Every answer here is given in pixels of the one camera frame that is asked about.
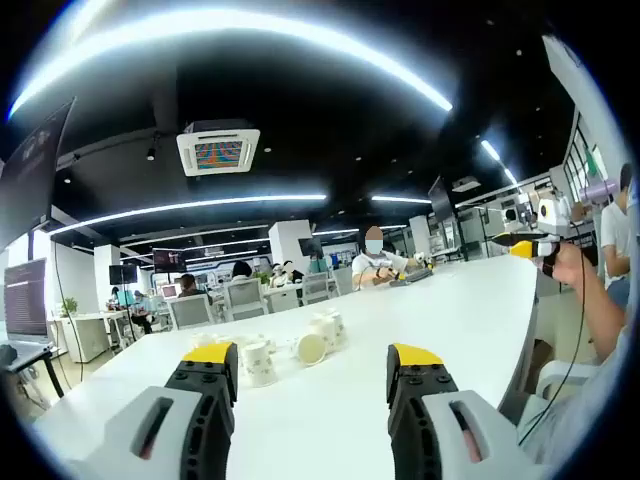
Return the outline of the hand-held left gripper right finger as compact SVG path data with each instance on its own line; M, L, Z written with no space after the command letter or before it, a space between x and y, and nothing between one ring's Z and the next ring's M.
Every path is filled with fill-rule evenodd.
M472 390L460 391L443 360L418 347L388 347L388 433L397 479L544 479L517 445L515 426Z

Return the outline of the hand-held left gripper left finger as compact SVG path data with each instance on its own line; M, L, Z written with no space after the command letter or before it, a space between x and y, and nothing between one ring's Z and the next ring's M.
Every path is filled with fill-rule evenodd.
M199 346L165 384L119 387L95 446L68 461L73 479L224 479L238 396L238 347Z

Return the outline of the person's right hand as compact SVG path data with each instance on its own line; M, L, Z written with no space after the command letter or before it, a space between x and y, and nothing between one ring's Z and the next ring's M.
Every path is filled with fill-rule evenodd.
M582 284L599 281L591 262L582 250L572 243L558 243L553 258L545 260L543 265L553 279L574 289L582 287Z

